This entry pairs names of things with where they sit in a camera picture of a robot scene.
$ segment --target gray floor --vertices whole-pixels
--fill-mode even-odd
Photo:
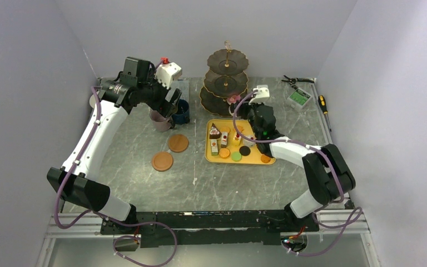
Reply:
[[[200,105],[202,78],[186,80],[189,88],[183,91],[189,91],[191,123],[157,132],[148,117],[148,107],[134,108],[107,150],[98,182],[110,186],[116,196],[134,204],[138,211],[282,209],[307,190],[303,169],[284,160],[269,166],[208,162],[204,156],[206,124],[216,116]],[[293,89],[280,80],[253,77],[249,88],[269,86],[267,104],[274,108],[281,133],[307,144],[325,145],[317,106],[309,103],[296,112],[285,100]],[[297,85],[311,91],[308,83]],[[167,140],[177,133],[190,142],[182,153],[167,147]],[[159,151],[168,151],[174,158],[174,165],[166,172],[151,166],[152,156]],[[82,210],[72,204],[64,207],[64,212]]]

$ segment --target yellow tray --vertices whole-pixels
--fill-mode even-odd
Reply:
[[[233,134],[235,133],[235,128],[233,128],[233,120],[222,120],[222,119],[213,119],[209,120],[207,123],[207,135],[205,137],[205,158],[210,162],[215,163],[237,163],[237,164],[260,164],[260,165],[271,165],[274,162],[276,162],[275,158],[272,158],[270,162],[263,163],[261,161],[261,152],[257,149],[256,146],[251,147],[251,153],[248,156],[242,156],[241,160],[236,162],[231,159],[231,157],[228,157],[226,159],[222,159],[220,156],[212,156],[212,152],[210,150],[210,140],[208,139],[208,134],[210,132],[210,127],[212,127],[212,123],[215,123],[215,126],[220,130],[221,127],[227,126],[230,128],[230,133],[228,136],[228,143],[227,148],[230,150],[230,155],[233,152],[237,152],[240,147],[243,146],[243,140],[241,140],[241,143],[239,146],[231,146],[231,140],[233,139]],[[236,121],[237,126],[243,127],[243,134],[244,135],[254,135],[253,130],[251,129],[251,126],[248,121],[245,120],[237,120]]]

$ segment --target wall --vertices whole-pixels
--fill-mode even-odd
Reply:
[[[359,0],[318,81],[383,266],[427,266],[427,0]]]
[[[207,58],[230,40],[250,76],[316,77],[356,0],[57,0],[98,76],[127,56],[167,56],[184,77],[202,77]]]
[[[52,1],[0,0],[0,266],[34,266],[95,76]]]

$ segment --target yellow and black screwdriver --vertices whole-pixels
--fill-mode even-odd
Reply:
[[[320,95],[318,97],[318,105],[320,106],[321,112],[323,112],[323,116],[325,116],[326,125],[328,126],[328,130],[331,132],[330,120],[328,119],[328,110],[326,109],[325,98]]]

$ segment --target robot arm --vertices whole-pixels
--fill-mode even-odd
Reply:
[[[170,100],[166,98],[172,81],[177,80],[181,73],[181,68],[167,59],[155,71],[151,62],[127,57],[120,82],[106,81],[101,84],[98,93],[101,118],[97,119],[97,110],[94,109],[89,124],[69,158],[60,169],[51,168],[47,174],[48,181],[58,191],[64,177],[76,164],[63,188],[63,200],[119,221],[135,223],[136,208],[111,194],[108,186],[96,182],[102,160],[118,128],[139,103],[146,103],[163,117],[169,117],[177,111],[181,91],[175,89]],[[89,140],[94,124],[98,127]],[[88,140],[87,148],[77,160],[77,154]]]
[[[253,98],[249,100],[248,105],[238,108],[237,115],[249,121],[257,140],[270,141],[258,143],[258,149],[269,157],[292,162],[305,170],[309,189],[285,207],[292,219],[304,218],[340,196],[329,166],[315,150],[321,151],[330,160],[343,193],[356,186],[351,171],[335,145],[304,147],[295,142],[287,142],[290,139],[276,129],[272,107],[264,105],[264,101],[269,98],[269,90],[267,87],[258,86],[253,91]],[[236,105],[231,106],[230,112],[233,113],[235,108]]]

